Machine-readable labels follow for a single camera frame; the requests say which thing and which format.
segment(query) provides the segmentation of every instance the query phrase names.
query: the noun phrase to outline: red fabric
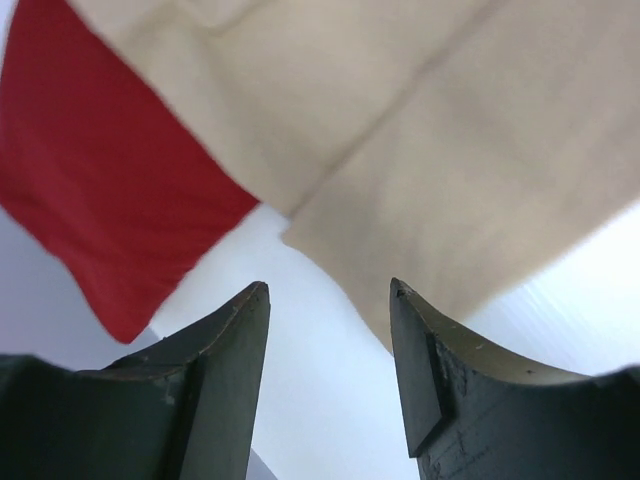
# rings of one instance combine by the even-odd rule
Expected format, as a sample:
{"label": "red fabric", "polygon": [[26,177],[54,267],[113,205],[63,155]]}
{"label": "red fabric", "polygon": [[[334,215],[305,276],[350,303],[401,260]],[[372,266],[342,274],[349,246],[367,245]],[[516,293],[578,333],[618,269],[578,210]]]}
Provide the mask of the red fabric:
{"label": "red fabric", "polygon": [[0,82],[0,203],[131,342],[256,205],[63,0],[21,0]]}

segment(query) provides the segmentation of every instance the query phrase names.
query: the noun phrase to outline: beige fabric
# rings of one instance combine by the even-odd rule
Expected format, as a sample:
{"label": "beige fabric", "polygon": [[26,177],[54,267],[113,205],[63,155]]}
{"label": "beige fabric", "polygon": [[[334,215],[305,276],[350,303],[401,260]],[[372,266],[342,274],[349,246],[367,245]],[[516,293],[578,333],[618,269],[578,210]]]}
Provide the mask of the beige fabric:
{"label": "beige fabric", "polygon": [[285,234],[389,345],[389,278],[465,318],[640,192],[640,3],[509,2]]}
{"label": "beige fabric", "polygon": [[70,3],[233,178],[290,214],[487,1]]}
{"label": "beige fabric", "polygon": [[636,0],[72,0],[389,346],[640,192]]}

